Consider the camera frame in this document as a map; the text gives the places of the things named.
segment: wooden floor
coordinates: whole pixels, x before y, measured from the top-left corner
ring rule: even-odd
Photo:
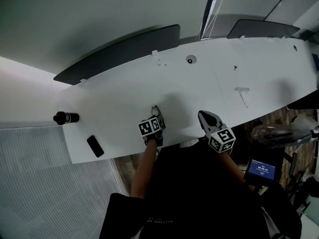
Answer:
[[[252,128],[258,123],[263,124],[289,124],[292,118],[297,115],[305,114],[312,118],[315,118],[316,110],[287,110],[286,108],[281,108],[263,117],[254,119],[250,122],[244,123],[242,125],[233,128],[236,135],[236,142],[233,148],[233,153],[231,157],[233,160],[243,169],[247,166],[248,158],[248,147],[251,140],[250,133]],[[293,152],[299,146],[286,147],[286,153],[292,155]],[[114,159],[114,163],[123,181],[123,184],[128,192],[131,190],[131,185],[133,178],[135,176],[136,169],[141,161],[143,154],[135,154],[130,156],[118,157]],[[307,168],[312,171],[314,166],[314,156],[315,156],[315,144],[307,143],[304,144],[297,154],[297,165],[294,174],[298,174],[299,171],[305,171]],[[282,168],[282,177],[280,180],[281,185],[284,189],[288,190],[291,186],[289,177],[290,163],[286,162]]]

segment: small screen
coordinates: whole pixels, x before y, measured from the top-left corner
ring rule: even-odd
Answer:
[[[275,170],[275,166],[253,159],[248,172],[273,180],[275,178]]]

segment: white plastic piece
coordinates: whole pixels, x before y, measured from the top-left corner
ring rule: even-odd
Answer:
[[[250,105],[250,88],[235,88],[234,91],[237,91],[240,94],[241,99],[244,102],[244,105],[246,106],[246,108],[249,107]]]
[[[152,56],[153,56],[154,58],[158,58],[158,56],[159,56],[158,50],[152,50]]]

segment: black shirt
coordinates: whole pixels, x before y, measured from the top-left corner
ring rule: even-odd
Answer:
[[[269,239],[258,199],[200,141],[160,152],[145,199],[112,194],[100,238]]]

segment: person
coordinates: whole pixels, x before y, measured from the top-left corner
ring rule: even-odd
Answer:
[[[284,218],[274,212],[275,225],[265,209],[281,208],[277,192],[268,194],[269,208],[261,207],[227,152],[214,152],[203,138],[191,147],[162,148],[156,159],[159,135],[147,140],[131,196],[111,195],[101,239],[300,238],[298,221],[297,232],[289,219],[278,225],[294,216],[290,202],[284,200]],[[278,227],[289,236],[282,237]]]

